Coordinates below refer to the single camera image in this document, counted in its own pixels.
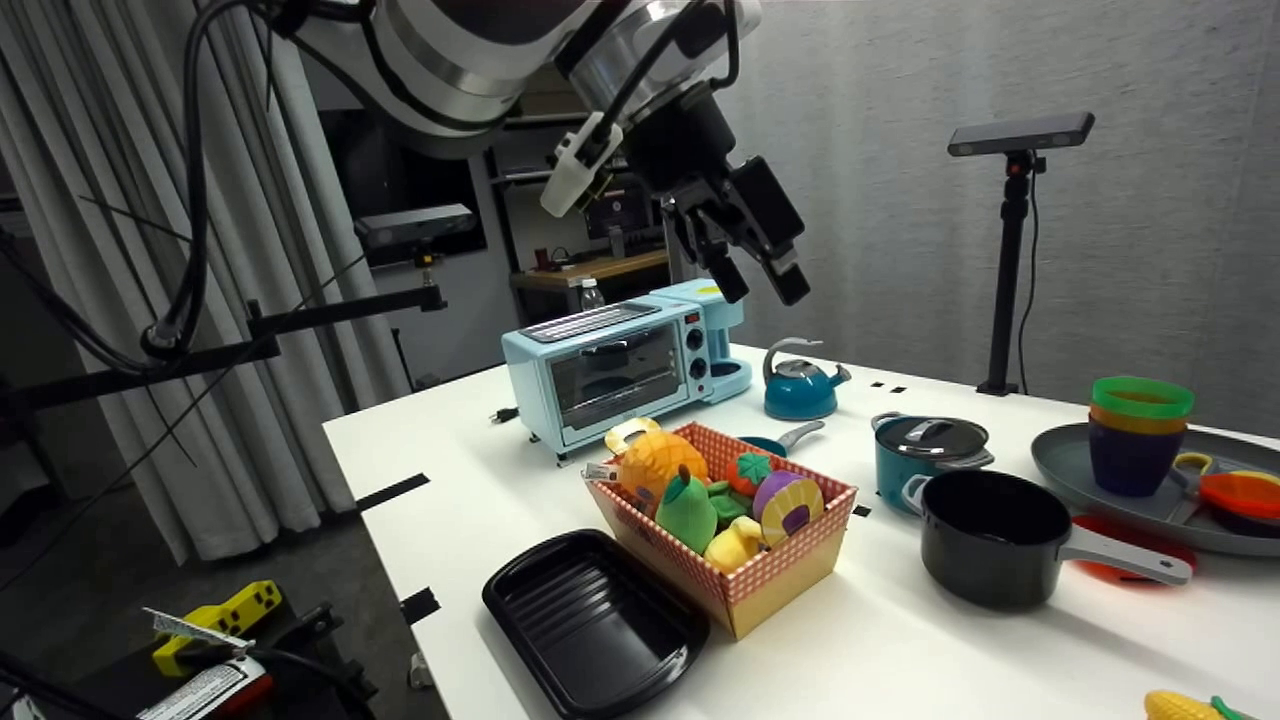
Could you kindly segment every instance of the stacked cups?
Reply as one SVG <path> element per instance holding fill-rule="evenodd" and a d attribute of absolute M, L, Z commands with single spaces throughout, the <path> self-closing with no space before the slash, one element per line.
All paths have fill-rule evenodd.
<path fill-rule="evenodd" d="M 1151 495 L 1168 477 L 1195 397 L 1146 374 L 1104 374 L 1093 384 L 1088 448 L 1093 477 L 1111 495 Z"/>

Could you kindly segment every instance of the wicker basket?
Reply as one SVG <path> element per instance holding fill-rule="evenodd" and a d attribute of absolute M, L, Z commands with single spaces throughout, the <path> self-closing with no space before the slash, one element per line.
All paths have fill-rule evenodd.
<path fill-rule="evenodd" d="M 721 435 L 704 424 L 682 424 L 675 426 L 675 435 L 682 435 L 692 448 L 709 457 L 713 477 L 732 477 L 734 457 L 751 450 L 751 443 Z M 760 550 L 734 572 L 715 572 L 709 558 L 686 550 L 660 523 L 636 512 L 618 495 L 618 487 L 605 481 L 591 481 L 587 487 L 612 535 L 638 564 L 647 564 L 666 585 L 675 585 L 692 605 L 701 605 L 727 637 L 741 640 L 837 567 L 851 495 L 855 495 L 849 484 L 829 481 L 803 465 L 792 465 L 792 458 L 774 458 L 774 465 L 811 477 L 825 491 L 829 512 L 815 523 L 806 523 L 798 535 L 792 535 L 784 549 Z"/>

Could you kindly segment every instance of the black tray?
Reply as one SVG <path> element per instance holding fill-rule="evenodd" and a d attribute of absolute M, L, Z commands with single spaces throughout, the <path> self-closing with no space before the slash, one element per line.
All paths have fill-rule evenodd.
<path fill-rule="evenodd" d="M 1188 433 L 1182 450 L 1209 450 L 1221 467 L 1260 467 L 1280 472 L 1280 450 L 1260 443 L 1240 443 L 1229 435 Z M 1165 481 L 1157 495 L 1111 495 L 1093 484 L 1093 457 L 1088 457 L 1088 424 L 1062 424 L 1039 433 L 1031 457 L 1043 481 L 1077 507 L 1125 514 L 1137 526 L 1168 535 L 1177 544 L 1190 544 L 1198 550 L 1221 557 L 1253 557 L 1253 558 L 1280 558 L 1280 530 L 1242 530 L 1222 523 L 1221 514 L 1203 512 L 1177 481 Z"/>
<path fill-rule="evenodd" d="M 566 530 L 505 564 L 483 605 L 561 715 L 618 715 L 671 689 L 709 617 L 605 530 Z"/>

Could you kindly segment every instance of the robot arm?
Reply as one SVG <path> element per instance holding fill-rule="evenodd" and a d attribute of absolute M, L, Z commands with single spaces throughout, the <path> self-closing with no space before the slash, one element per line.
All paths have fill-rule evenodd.
<path fill-rule="evenodd" d="M 715 84 L 694 80 L 760 23 L 760 0 L 273 0 L 266 17 L 431 154 L 480 151 L 526 75 L 555 65 L 591 112 L 555 149 L 553 214 L 627 151 L 727 301 L 746 290 L 732 243 L 787 302 L 806 290 L 792 249 L 803 220 L 762 161 L 727 163 Z"/>

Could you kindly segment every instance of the black tripod stand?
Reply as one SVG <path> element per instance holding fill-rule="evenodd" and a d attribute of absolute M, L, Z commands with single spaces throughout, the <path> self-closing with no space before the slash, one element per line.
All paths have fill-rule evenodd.
<path fill-rule="evenodd" d="M 981 392 L 987 397 L 1009 397 L 1021 392 L 1009 378 L 1009 344 L 1010 344 L 1010 309 L 1016 309 L 1016 273 L 1021 273 L 1021 249 L 1025 249 L 1025 220 L 1028 220 L 1028 186 L 1031 175 L 1043 173 L 1043 154 L 1035 151 L 1009 151 L 1002 154 L 1002 241 L 998 241 L 998 279 L 995 279 L 995 317 L 990 317 L 990 360 L 987 360 L 987 378 Z"/>

